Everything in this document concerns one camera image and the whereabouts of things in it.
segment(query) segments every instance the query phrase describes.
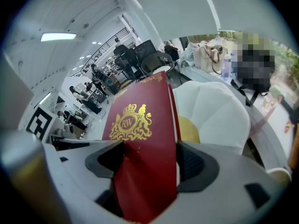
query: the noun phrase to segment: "fluorescent light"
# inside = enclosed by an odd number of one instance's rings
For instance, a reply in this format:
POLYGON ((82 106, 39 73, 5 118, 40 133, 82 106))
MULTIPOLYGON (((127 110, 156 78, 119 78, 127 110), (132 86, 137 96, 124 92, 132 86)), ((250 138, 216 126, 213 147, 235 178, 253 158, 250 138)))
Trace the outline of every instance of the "fluorescent light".
POLYGON ((44 33, 41 38, 41 42, 53 41, 53 40, 72 40, 76 37, 75 33, 66 32, 48 32, 44 33))
POLYGON ((50 92, 49 94, 47 94, 47 95, 46 95, 46 97, 45 97, 45 98, 43 98, 43 99, 41 100, 41 102, 39 102, 39 104, 41 105, 41 104, 42 104, 42 102, 44 102, 44 101, 46 100, 46 98, 48 98, 48 97, 50 96, 50 94, 51 94, 51 92, 50 92))

